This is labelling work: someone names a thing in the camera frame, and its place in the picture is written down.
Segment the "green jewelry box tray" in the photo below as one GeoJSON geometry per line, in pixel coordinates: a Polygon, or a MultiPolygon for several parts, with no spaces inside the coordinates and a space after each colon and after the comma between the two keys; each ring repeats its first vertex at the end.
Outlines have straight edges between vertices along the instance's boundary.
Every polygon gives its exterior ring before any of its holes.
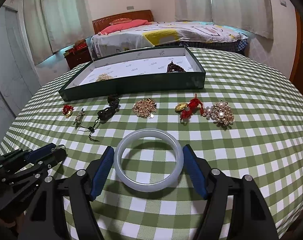
{"type": "Polygon", "coordinates": [[[59,89],[65,102],[108,96],[202,89],[206,72],[187,47],[129,50],[81,67],[59,89]]]}

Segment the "gold pearl brooch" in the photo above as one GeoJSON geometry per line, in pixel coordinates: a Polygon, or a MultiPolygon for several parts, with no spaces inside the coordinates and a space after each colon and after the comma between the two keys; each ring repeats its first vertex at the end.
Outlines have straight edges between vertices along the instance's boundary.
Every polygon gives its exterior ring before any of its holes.
{"type": "Polygon", "coordinates": [[[206,107],[202,116],[225,127],[232,125],[235,120],[230,105],[223,100],[214,103],[211,107],[206,107]]]}

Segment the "red gold small charm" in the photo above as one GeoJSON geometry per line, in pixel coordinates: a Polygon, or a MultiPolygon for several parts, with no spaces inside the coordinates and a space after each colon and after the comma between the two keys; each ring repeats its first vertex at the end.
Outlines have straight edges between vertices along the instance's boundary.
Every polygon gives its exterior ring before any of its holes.
{"type": "Polygon", "coordinates": [[[69,118],[74,111],[74,107],[71,105],[64,105],[62,108],[62,114],[65,116],[65,118],[69,118]]]}

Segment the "red box on nightstand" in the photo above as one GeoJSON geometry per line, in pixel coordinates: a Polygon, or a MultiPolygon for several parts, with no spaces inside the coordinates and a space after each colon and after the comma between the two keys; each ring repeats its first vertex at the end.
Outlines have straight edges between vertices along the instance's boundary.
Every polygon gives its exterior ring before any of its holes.
{"type": "Polygon", "coordinates": [[[75,42],[75,44],[73,46],[73,50],[77,51],[77,50],[81,50],[86,47],[87,47],[87,42],[85,39],[82,39],[82,40],[78,40],[77,42],[75,42]]]}

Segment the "white jade bangle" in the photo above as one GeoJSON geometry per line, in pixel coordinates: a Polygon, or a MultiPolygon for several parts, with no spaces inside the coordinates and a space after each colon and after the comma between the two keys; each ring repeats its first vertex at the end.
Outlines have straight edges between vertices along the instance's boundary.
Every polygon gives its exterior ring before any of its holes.
{"type": "Polygon", "coordinates": [[[183,149],[175,137],[160,129],[144,128],[120,141],[113,166],[127,187],[156,192],[177,183],[183,163],[183,149]]]}

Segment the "white curtain left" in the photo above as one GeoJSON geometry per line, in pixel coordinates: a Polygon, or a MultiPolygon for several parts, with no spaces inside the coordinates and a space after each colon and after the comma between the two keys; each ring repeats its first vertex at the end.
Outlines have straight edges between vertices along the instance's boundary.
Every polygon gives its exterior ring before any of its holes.
{"type": "Polygon", "coordinates": [[[34,64],[93,35],[86,0],[23,0],[23,17],[34,64]]]}

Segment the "white curtain right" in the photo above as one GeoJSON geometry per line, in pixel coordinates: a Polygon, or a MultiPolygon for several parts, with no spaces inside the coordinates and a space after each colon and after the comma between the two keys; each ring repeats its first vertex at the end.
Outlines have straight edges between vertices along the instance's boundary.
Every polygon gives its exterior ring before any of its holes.
{"type": "Polygon", "coordinates": [[[271,0],[175,0],[175,19],[213,22],[274,38],[271,0]]]}

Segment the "wooden headboard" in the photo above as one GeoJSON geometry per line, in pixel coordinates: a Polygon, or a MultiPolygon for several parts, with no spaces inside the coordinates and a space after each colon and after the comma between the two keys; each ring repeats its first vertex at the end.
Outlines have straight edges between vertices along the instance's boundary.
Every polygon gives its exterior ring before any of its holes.
{"type": "Polygon", "coordinates": [[[154,17],[151,10],[129,11],[93,20],[92,24],[94,33],[98,34],[101,30],[108,27],[110,23],[114,20],[123,18],[129,18],[131,20],[148,20],[149,22],[154,21],[154,17]]]}

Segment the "green checkered tablecloth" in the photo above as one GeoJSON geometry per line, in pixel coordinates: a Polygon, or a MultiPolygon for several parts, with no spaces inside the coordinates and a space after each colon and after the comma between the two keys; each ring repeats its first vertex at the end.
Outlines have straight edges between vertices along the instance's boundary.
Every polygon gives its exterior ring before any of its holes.
{"type": "MultiPolygon", "coordinates": [[[[303,211],[303,96],[278,70],[247,57],[209,49],[191,49],[206,71],[205,87],[197,92],[174,91],[120,96],[120,110],[95,130],[90,141],[86,129],[75,130],[74,116],[82,108],[82,124],[90,126],[97,112],[107,106],[106,97],[65,103],[58,90],[81,67],[39,89],[23,107],[0,144],[0,154],[16,148],[64,144],[67,158],[50,170],[55,178],[71,176],[98,159],[106,146],[116,148],[129,133],[158,128],[170,133],[182,146],[227,176],[250,174],[260,187],[279,237],[303,211]],[[191,116],[181,124],[175,106],[197,94],[204,107],[220,100],[232,108],[231,128],[191,116]],[[157,103],[153,118],[139,118],[134,103],[152,98],[157,103]],[[62,114],[64,105],[74,111],[62,114]]],[[[105,239],[192,239],[206,201],[194,191],[189,176],[181,173],[172,187],[141,193],[126,187],[112,168],[102,194],[91,203],[105,239]]]]}

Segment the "pink pillow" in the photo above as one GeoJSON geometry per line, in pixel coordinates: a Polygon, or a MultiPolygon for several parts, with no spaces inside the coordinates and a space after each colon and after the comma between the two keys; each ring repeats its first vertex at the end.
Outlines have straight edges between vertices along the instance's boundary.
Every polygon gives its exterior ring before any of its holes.
{"type": "Polygon", "coordinates": [[[98,35],[108,35],[117,31],[122,31],[130,28],[135,28],[143,25],[151,25],[151,24],[152,23],[149,22],[148,20],[140,20],[140,19],[121,22],[121,23],[109,25],[108,27],[99,31],[98,35]]]}

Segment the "bed with patterned cover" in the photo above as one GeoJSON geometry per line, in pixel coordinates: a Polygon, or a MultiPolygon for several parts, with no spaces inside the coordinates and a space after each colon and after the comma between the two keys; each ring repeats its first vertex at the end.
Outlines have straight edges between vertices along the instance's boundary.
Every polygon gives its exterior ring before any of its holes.
{"type": "Polygon", "coordinates": [[[93,59],[127,50],[161,46],[187,46],[242,53],[248,36],[232,27],[211,22],[153,22],[112,33],[93,35],[89,50],[93,59]]]}

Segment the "dark wooden nightstand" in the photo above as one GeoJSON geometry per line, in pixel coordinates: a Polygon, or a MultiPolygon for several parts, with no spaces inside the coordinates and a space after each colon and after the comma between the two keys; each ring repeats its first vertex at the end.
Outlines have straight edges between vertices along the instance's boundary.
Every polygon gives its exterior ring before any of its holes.
{"type": "Polygon", "coordinates": [[[70,70],[79,64],[92,61],[88,46],[80,49],[71,48],[64,52],[64,58],[70,70]]]}

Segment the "white curtain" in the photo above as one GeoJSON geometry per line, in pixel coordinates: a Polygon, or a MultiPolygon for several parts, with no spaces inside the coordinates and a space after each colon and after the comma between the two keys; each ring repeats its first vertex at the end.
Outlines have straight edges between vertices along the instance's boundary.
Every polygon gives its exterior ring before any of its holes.
{"type": "Polygon", "coordinates": [[[175,19],[213,22],[274,38],[271,0],[175,0],[175,19]]]}
{"type": "Polygon", "coordinates": [[[34,64],[93,35],[86,0],[23,0],[23,17],[34,64]]]}

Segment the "red knot gold charm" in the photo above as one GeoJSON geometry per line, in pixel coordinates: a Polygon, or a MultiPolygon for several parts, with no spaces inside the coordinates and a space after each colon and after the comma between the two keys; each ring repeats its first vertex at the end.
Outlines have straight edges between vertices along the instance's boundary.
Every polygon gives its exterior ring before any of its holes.
{"type": "Polygon", "coordinates": [[[180,115],[180,123],[189,120],[197,111],[200,111],[200,115],[205,113],[203,103],[198,99],[197,94],[188,103],[179,103],[175,107],[175,112],[180,115]]]}

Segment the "black pendant with cord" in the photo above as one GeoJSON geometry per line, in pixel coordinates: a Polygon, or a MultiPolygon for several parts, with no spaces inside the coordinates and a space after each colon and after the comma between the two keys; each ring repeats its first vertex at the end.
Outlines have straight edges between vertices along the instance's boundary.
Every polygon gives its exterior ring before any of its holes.
{"type": "Polygon", "coordinates": [[[80,120],[74,122],[76,128],[80,127],[89,131],[88,138],[90,141],[99,142],[99,140],[94,139],[92,137],[93,133],[95,132],[95,130],[98,128],[100,124],[106,123],[109,119],[111,119],[115,115],[116,112],[119,111],[120,104],[119,104],[119,97],[117,95],[109,95],[107,97],[107,103],[108,106],[106,108],[101,109],[97,112],[97,118],[94,121],[93,125],[86,127],[81,125],[80,120]]]}

